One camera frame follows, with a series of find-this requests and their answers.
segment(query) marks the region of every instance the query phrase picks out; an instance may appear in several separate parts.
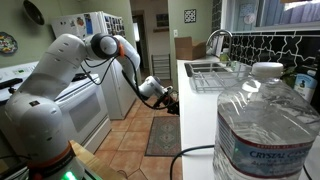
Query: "cardboard box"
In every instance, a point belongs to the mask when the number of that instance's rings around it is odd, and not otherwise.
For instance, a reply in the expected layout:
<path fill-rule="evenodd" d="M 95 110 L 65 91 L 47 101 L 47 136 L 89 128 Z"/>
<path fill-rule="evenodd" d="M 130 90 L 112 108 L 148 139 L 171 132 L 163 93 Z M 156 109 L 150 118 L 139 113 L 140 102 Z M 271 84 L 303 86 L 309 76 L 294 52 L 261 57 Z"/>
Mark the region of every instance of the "cardboard box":
<path fill-rule="evenodd" d="M 189 37 L 174 38 L 176 58 L 181 60 L 195 60 L 206 55 L 206 42 L 192 41 Z"/>

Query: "electrical outlet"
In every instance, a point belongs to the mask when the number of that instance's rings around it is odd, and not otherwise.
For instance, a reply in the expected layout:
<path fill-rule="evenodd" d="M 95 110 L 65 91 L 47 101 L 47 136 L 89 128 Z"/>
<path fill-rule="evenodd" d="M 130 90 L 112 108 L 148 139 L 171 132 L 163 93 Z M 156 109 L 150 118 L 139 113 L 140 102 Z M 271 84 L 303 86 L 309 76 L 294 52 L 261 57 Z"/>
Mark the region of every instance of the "electrical outlet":
<path fill-rule="evenodd" d="M 173 30 L 173 37 L 178 37 L 178 30 L 177 29 Z"/>

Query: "faucet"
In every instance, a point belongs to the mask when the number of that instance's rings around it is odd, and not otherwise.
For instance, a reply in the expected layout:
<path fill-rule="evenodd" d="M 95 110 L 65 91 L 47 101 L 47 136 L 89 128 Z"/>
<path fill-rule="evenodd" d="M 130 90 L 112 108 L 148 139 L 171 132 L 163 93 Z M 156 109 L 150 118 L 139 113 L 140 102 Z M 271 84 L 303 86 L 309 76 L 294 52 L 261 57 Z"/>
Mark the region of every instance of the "faucet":
<path fill-rule="evenodd" d="M 231 57 L 231 45 L 232 45 L 232 34 L 230 31 L 228 30 L 225 30 L 225 29 L 219 29 L 219 30 L 216 30 L 214 31 L 208 38 L 207 40 L 207 43 L 206 43 L 206 46 L 210 46 L 210 44 L 212 44 L 212 39 L 215 37 L 215 36 L 220 36 L 220 35 L 227 35 L 229 37 L 229 52 L 228 52 L 228 61 L 230 62 L 230 57 Z"/>

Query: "white countertop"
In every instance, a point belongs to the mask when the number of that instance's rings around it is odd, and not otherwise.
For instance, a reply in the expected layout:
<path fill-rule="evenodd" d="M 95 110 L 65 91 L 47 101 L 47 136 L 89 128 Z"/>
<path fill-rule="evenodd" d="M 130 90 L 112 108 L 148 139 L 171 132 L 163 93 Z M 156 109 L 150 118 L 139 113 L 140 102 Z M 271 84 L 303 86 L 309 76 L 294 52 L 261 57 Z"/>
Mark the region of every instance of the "white countertop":
<path fill-rule="evenodd" d="M 196 60 L 197 62 L 218 62 L 216 57 Z M 197 93 L 190 87 L 190 78 L 187 76 L 184 63 L 189 60 L 177 60 L 179 105 L 182 150 L 215 143 L 217 120 L 217 98 L 219 92 Z M 320 170 L 320 138 L 316 140 L 307 158 L 306 168 L 313 179 L 318 177 Z M 182 170 L 184 180 L 214 179 L 213 172 L 214 149 L 196 150 L 182 156 Z M 304 171 L 300 180 L 307 180 Z"/>

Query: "white oven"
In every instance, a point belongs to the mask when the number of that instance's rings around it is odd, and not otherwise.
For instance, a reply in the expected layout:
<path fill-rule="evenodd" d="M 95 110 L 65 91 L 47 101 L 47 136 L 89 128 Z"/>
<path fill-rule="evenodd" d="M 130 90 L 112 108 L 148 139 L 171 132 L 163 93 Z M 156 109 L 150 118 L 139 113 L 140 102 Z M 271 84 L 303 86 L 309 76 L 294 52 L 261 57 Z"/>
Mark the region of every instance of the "white oven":
<path fill-rule="evenodd" d="M 8 88 L 1 87 L 4 82 L 14 78 L 25 80 L 33 71 L 37 62 L 0 69 L 0 156 L 25 154 L 21 140 L 6 117 L 4 107 L 11 94 Z M 99 83 L 98 74 L 91 74 Z M 13 85 L 17 89 L 22 83 Z M 55 99 L 62 110 L 63 130 L 70 140 L 75 140 L 94 153 L 111 130 L 106 101 L 101 86 L 95 85 L 89 78 L 71 82 Z M 19 159 L 4 161 L 9 168 L 19 163 Z"/>

